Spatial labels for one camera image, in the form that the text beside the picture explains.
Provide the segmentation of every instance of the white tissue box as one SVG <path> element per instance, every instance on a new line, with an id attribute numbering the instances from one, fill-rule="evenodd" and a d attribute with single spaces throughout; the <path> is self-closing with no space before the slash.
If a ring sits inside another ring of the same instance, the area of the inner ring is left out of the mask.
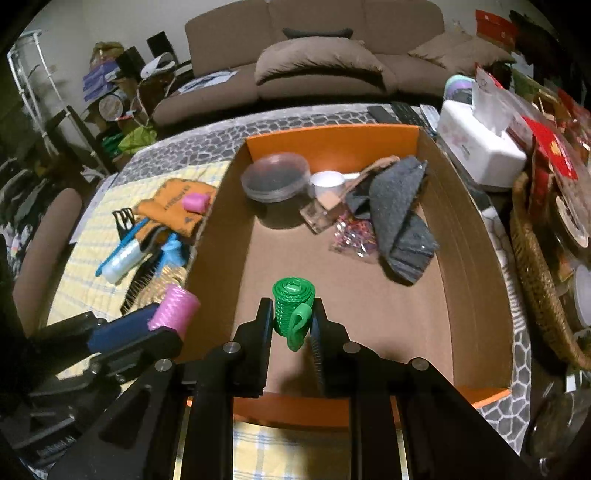
<path id="1" fill-rule="evenodd" d="M 506 132 L 497 136 L 476 120 L 471 105 L 446 100 L 437 134 L 452 161 L 485 190 L 510 189 L 524 169 L 525 153 Z"/>

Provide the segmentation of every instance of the blue handle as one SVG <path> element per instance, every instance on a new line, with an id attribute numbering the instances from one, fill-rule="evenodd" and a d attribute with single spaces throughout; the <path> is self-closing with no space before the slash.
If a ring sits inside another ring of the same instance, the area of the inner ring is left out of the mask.
<path id="1" fill-rule="evenodd" d="M 115 255 L 117 255 L 120 250 L 127 245 L 129 242 L 131 242 L 134 239 L 134 235 L 146 224 L 148 223 L 150 219 L 148 217 L 143 218 L 142 221 L 140 221 L 140 223 L 137 223 L 130 231 L 127 235 L 125 235 L 123 237 L 123 240 L 121 241 L 121 243 L 115 247 L 115 250 L 113 250 L 113 252 L 107 257 L 107 259 L 101 263 L 99 265 L 99 268 L 96 269 L 95 272 L 95 277 L 100 277 L 103 274 L 103 268 L 105 267 L 105 265 L 107 263 L 109 263 L 111 260 L 113 260 L 113 257 Z"/>

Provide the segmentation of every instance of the box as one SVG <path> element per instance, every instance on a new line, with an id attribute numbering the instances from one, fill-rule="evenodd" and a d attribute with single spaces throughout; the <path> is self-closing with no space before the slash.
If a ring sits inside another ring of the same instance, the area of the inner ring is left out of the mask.
<path id="1" fill-rule="evenodd" d="M 313 234 L 304 224 L 263 227 L 242 191 L 251 162 L 295 152 L 312 173 L 361 171 L 378 158 L 415 154 L 428 160 L 418 212 L 440 249 L 413 286 L 389 280 L 380 265 L 329 251 L 333 229 Z M 254 318 L 261 297 L 289 276 L 316 286 L 329 320 L 351 340 L 381 356 L 408 362 L 427 358 L 474 405 L 509 394 L 512 320 L 503 276 L 480 214 L 450 161 L 418 127 L 331 125 L 247 139 L 222 180 L 197 245 L 186 288 L 201 308 L 179 361 L 202 358 Z M 255 423 L 346 427 L 348 402 L 321 398 L 309 342 L 298 352 L 273 333 L 265 394 L 236 398 L 235 415 Z"/>
<path id="2" fill-rule="evenodd" d="M 476 10 L 476 34 L 511 53 L 515 50 L 518 29 L 509 20 L 483 10 Z"/>

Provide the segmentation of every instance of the brown pillow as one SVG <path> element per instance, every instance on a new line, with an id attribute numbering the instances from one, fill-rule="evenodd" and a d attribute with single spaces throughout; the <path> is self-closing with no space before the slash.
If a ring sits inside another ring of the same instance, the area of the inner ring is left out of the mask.
<path id="1" fill-rule="evenodd" d="M 502 48 L 482 38 L 473 37 L 467 42 L 453 47 L 433 63 L 450 72 L 473 77 L 476 74 L 475 63 L 488 67 L 496 61 L 513 63 L 515 59 Z"/>
<path id="2" fill-rule="evenodd" d="M 381 76 L 380 61 L 355 40 L 306 37 L 285 40 L 267 47 L 255 68 L 256 84 L 281 75 L 306 70 L 334 70 L 343 73 Z"/>
<path id="3" fill-rule="evenodd" d="M 465 43 L 472 38 L 463 32 L 443 32 L 441 35 L 426 41 L 414 50 L 408 52 L 411 57 L 433 61 L 446 54 L 452 48 Z"/>

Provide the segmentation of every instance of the pink roll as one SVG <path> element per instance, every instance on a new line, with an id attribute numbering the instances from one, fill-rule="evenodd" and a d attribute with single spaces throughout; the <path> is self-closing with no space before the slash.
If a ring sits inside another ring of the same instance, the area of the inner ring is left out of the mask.
<path id="1" fill-rule="evenodd" d="M 152 331 L 159 327 L 172 328 L 184 341 L 191 318 L 200 306 L 201 303 L 195 295 L 171 283 L 166 288 L 166 295 L 160 307 L 148 322 L 148 329 Z"/>
<path id="2" fill-rule="evenodd" d="M 205 213 L 211 199 L 207 193 L 189 193 L 183 197 L 183 208 L 188 212 Z"/>

